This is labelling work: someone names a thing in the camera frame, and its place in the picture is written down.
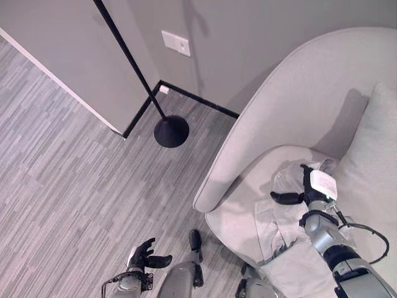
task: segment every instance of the light switch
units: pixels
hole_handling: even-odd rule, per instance
[[[186,38],[162,30],[164,44],[178,53],[190,57],[189,41]]]

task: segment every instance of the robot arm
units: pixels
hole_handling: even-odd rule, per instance
[[[313,169],[302,165],[304,169],[303,194],[276,194],[272,197],[280,204],[297,204],[306,202],[309,212],[300,220],[300,225],[305,228],[313,246],[327,262],[338,285],[335,293],[338,298],[397,298],[396,292],[383,280],[372,266],[363,260],[348,244],[339,232],[339,222],[325,210],[333,207],[343,224],[348,225],[342,213],[336,207],[336,182],[329,175],[321,172],[321,181],[313,183]]]
[[[152,289],[153,274],[145,274],[145,267],[165,268],[171,264],[172,256],[151,256],[153,250],[148,250],[154,238],[145,241],[134,248],[128,260],[127,270],[109,279],[102,285],[102,298],[106,297],[106,285],[118,282],[111,298],[139,298],[143,291]]]

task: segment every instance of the chair backrest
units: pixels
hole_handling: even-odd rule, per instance
[[[397,30],[353,28],[322,35],[269,75],[236,121],[194,200],[209,212],[261,153],[280,145],[341,158],[374,85],[397,82]]]

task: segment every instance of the floor lamp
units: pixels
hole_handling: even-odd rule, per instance
[[[123,50],[126,58],[130,62],[132,68],[135,70],[136,75],[139,80],[142,82],[143,87],[145,87],[146,92],[149,94],[149,98],[156,106],[157,111],[161,115],[161,120],[156,124],[154,128],[154,137],[156,141],[163,147],[174,148],[183,144],[187,137],[189,136],[189,125],[186,120],[180,116],[171,115],[166,116],[161,109],[159,103],[157,102],[152,90],[150,89],[148,83],[145,80],[141,70],[136,64],[134,58],[132,57],[127,45],[124,42],[124,39],[120,35],[116,25],[114,24],[113,19],[111,18],[109,12],[107,11],[102,0],[93,0],[95,5],[98,7],[100,14],[106,21],[110,31],[112,31],[114,37],[116,38],[120,48]]]

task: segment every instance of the gray armchair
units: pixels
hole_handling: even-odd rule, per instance
[[[213,233],[245,262],[263,261],[254,205],[294,161],[340,159],[374,85],[397,80],[397,31],[354,28],[292,52],[255,93],[194,200]]]

